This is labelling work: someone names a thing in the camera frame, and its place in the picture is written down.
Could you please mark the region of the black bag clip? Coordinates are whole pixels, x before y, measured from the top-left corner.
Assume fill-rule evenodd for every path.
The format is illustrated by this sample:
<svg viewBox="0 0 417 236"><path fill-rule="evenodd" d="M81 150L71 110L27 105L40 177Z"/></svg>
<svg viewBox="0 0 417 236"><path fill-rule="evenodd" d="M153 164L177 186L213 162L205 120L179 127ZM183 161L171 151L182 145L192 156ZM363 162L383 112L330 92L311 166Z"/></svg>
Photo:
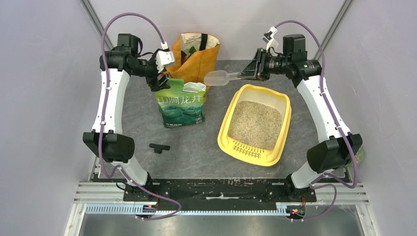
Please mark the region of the black bag clip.
<svg viewBox="0 0 417 236"><path fill-rule="evenodd" d="M150 143L149 147L153 149L154 153L161 154L164 150L169 151L171 146Z"/></svg>

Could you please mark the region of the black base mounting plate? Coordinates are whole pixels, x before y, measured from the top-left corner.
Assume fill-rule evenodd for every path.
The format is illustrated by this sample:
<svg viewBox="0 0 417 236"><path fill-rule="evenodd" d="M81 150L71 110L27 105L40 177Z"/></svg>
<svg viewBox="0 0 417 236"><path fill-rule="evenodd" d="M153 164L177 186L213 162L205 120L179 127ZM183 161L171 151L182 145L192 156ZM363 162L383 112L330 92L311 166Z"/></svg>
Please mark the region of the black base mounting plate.
<svg viewBox="0 0 417 236"><path fill-rule="evenodd" d="M154 178L145 185L125 187L125 202L157 202L163 210L272 209L276 203L315 203L315 191L296 190L285 178L164 179Z"/></svg>

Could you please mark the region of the green netted melon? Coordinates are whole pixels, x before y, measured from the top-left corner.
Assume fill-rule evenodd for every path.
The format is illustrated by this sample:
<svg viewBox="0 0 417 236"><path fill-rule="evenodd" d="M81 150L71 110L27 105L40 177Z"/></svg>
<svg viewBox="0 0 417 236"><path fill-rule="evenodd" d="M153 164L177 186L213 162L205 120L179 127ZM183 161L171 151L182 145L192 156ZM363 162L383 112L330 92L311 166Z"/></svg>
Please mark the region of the green netted melon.
<svg viewBox="0 0 417 236"><path fill-rule="evenodd" d="M359 165L364 160L364 157L365 157L365 152L364 152L363 147L360 147L358 149L358 151L355 154L355 157L356 157L357 165Z"/></svg>

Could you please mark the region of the orange paper shopping bag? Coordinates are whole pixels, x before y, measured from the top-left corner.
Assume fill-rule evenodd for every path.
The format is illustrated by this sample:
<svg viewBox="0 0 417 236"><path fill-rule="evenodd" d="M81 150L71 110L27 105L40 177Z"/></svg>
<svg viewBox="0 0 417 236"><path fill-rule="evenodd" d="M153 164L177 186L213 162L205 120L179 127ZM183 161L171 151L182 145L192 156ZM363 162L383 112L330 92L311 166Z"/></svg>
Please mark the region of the orange paper shopping bag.
<svg viewBox="0 0 417 236"><path fill-rule="evenodd" d="M172 47L175 65L167 68L169 91L179 94L183 87L192 92L205 88L204 77L215 69L220 40L210 34L182 33Z"/></svg>

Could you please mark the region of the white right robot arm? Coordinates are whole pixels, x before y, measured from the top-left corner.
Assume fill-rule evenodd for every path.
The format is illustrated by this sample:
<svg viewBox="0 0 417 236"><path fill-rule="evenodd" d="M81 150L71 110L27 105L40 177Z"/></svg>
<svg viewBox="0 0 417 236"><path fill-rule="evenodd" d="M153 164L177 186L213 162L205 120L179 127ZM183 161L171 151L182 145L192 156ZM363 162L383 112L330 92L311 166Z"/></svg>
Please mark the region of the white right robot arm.
<svg viewBox="0 0 417 236"><path fill-rule="evenodd" d="M360 134L353 134L342 120L327 89L323 75L324 63L307 58L305 37L291 34L283 37L283 52L276 56L270 48L278 43L271 33L263 36L267 47L259 48L252 61L238 77L267 81L272 74L285 75L302 95L314 120L319 143L307 151L307 161L289 176L289 184L284 187L284 195L289 201L297 201L304 190L324 176L351 163L354 170L353 183L345 183L355 188L358 182L356 153L362 146Z"/></svg>

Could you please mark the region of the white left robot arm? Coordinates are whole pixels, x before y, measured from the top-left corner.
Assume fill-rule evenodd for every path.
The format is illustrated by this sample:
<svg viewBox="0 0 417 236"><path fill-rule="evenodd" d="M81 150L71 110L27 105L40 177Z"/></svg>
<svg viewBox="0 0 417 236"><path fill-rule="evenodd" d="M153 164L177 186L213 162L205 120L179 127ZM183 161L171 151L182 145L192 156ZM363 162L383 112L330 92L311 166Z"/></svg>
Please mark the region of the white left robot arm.
<svg viewBox="0 0 417 236"><path fill-rule="evenodd" d="M116 47L102 51L98 111L91 131L83 133L83 142L98 157L104 176L112 178L119 171L128 185L136 186L135 194L148 201L154 195L150 175L134 157L134 140L122 133L124 95L131 76L144 77L152 92L168 89L168 76L162 72L175 64L175 58L165 40L149 60L139 58L141 51L140 38L126 33L118 35Z"/></svg>

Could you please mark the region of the clear plastic litter scoop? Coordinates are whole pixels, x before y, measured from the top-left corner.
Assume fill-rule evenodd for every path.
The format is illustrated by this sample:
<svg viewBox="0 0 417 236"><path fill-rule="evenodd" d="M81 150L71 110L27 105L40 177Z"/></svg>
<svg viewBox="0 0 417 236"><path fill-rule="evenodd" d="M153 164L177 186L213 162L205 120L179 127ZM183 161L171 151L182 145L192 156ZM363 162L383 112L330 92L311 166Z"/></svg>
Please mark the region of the clear plastic litter scoop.
<svg viewBox="0 0 417 236"><path fill-rule="evenodd" d="M204 84L207 86L225 86L230 81L240 80L238 72L228 73L224 70L209 72L204 77Z"/></svg>

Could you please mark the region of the green cat litter bag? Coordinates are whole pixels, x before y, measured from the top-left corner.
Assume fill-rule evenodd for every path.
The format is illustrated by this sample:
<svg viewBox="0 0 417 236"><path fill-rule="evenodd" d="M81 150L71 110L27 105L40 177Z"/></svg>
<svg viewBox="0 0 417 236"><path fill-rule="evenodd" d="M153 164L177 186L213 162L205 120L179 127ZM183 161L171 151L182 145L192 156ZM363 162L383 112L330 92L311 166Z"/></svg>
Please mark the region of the green cat litter bag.
<svg viewBox="0 0 417 236"><path fill-rule="evenodd" d="M169 84L170 88L155 93L164 127L176 128L204 122L207 86L185 83L183 79L170 79Z"/></svg>

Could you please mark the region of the yellow litter box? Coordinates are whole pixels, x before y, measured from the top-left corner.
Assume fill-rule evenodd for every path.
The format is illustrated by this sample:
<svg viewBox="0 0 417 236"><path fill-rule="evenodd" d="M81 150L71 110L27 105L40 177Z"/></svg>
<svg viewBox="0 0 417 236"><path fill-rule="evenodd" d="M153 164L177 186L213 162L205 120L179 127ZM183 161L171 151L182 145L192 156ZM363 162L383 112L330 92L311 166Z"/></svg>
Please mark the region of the yellow litter box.
<svg viewBox="0 0 417 236"><path fill-rule="evenodd" d="M291 112L287 95L246 84L229 105L217 137L218 146L240 161L275 165L284 150Z"/></svg>

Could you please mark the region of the aluminium slotted rail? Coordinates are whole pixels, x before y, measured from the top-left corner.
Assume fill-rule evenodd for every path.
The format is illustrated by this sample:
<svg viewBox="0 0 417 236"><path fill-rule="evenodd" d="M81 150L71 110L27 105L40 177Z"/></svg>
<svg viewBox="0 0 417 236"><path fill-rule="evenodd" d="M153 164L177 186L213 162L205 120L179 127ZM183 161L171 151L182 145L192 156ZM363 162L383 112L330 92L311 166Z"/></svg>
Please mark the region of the aluminium slotted rail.
<svg viewBox="0 0 417 236"><path fill-rule="evenodd" d="M164 216L173 213L174 210L163 210L162 206L145 205L139 203L132 204L87 204L86 214L124 214L137 216ZM301 216L305 213L305 208L296 205L284 205L276 203L272 209L256 210L185 210L177 212L175 215L213 215L213 216Z"/></svg>

